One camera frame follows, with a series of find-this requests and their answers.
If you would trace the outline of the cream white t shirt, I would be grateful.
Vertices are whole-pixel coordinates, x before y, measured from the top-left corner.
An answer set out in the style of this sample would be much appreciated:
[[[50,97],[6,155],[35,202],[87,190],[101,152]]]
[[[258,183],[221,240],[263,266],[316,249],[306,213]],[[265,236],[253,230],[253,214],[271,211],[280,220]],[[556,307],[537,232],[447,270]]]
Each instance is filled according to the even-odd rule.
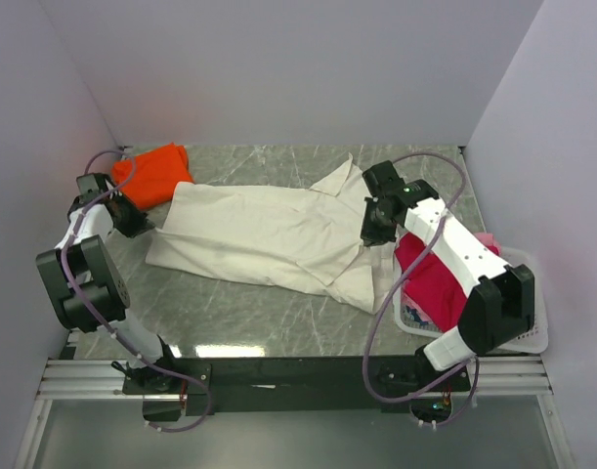
[[[393,285],[395,247],[364,246],[367,195],[351,158],[307,189],[180,183],[146,261],[329,296],[373,314]]]

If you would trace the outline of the folded orange t shirt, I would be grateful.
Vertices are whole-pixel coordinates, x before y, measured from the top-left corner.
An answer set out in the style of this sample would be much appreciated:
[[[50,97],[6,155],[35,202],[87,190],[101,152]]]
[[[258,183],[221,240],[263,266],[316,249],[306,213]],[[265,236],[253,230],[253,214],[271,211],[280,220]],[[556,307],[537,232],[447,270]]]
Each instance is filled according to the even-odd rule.
[[[184,146],[169,145],[135,156],[136,170],[129,159],[113,164],[111,177],[117,184],[133,178],[122,192],[142,211],[172,200],[177,185],[192,183],[189,156]]]

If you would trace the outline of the magenta t shirt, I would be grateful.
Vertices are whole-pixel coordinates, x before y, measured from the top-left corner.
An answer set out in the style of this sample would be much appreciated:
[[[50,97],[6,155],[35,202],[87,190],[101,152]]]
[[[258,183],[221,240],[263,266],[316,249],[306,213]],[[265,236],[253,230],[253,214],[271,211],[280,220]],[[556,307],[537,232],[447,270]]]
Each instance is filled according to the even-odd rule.
[[[403,283],[402,302],[428,318],[441,332],[457,326],[467,297],[454,275],[433,253]]]

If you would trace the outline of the light pink t shirt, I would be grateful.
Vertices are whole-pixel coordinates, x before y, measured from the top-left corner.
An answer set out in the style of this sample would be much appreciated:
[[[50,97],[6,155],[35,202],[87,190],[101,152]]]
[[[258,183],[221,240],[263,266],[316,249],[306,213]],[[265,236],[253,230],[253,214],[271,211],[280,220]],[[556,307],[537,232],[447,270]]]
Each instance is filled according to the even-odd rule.
[[[491,233],[475,233],[476,239],[493,254],[501,255],[501,245]]]

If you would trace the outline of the aluminium frame rail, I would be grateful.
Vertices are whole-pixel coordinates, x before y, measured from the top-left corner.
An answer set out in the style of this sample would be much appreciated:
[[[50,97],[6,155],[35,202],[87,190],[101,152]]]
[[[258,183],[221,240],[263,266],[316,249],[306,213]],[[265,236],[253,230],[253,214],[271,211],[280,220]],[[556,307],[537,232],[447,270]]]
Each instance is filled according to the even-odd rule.
[[[100,401],[123,396],[124,375],[110,361],[48,360],[36,393],[42,401]]]

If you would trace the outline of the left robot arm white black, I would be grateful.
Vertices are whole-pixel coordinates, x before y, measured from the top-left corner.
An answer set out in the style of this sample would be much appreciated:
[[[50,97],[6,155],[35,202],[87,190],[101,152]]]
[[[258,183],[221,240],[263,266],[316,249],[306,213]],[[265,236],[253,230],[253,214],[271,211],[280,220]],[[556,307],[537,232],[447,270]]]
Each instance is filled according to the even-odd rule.
[[[56,316],[68,330],[105,333],[130,355],[118,367],[127,378],[170,392],[180,383],[181,369],[160,336],[130,311],[128,289],[106,247],[112,233],[134,238],[152,230],[154,223],[110,176],[87,173],[76,183],[79,196],[68,210],[63,239],[36,257]]]

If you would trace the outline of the white plastic laundry basket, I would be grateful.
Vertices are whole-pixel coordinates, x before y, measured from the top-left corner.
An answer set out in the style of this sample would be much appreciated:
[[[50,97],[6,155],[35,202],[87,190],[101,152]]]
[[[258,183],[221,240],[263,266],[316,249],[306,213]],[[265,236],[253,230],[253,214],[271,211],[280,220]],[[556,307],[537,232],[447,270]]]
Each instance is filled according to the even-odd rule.
[[[536,273],[537,264],[527,252],[517,248],[503,245],[500,252],[500,256],[512,266],[517,267],[524,264],[533,271],[534,323],[529,331],[501,345],[499,350],[512,353],[541,354],[548,347],[549,337],[541,280]],[[442,334],[428,317],[420,313],[417,307],[411,305],[411,302],[403,295],[402,287],[394,294],[392,302],[395,324],[402,331],[430,339],[435,339]]]

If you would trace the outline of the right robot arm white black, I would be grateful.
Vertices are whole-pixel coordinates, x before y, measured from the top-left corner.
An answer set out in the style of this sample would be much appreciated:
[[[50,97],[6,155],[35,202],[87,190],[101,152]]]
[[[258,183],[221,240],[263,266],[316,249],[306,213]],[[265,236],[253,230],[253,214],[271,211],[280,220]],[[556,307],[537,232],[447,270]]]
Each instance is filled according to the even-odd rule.
[[[361,240],[367,247],[396,240],[397,228],[418,237],[453,275],[466,302],[456,326],[423,349],[414,366],[419,386],[435,390],[448,369],[484,355],[534,325],[535,280],[524,264],[512,266],[492,253],[450,212],[426,181],[406,182],[391,161],[362,173],[369,197]]]

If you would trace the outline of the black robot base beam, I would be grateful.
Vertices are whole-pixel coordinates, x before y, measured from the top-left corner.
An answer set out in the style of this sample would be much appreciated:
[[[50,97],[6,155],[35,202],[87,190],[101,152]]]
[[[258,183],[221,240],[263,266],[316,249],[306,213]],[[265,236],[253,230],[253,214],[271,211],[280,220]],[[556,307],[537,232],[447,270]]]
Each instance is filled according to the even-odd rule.
[[[360,357],[175,359],[173,373],[114,362],[122,392],[143,400],[150,422],[217,412],[378,409],[405,413],[404,404],[380,403],[365,389]]]

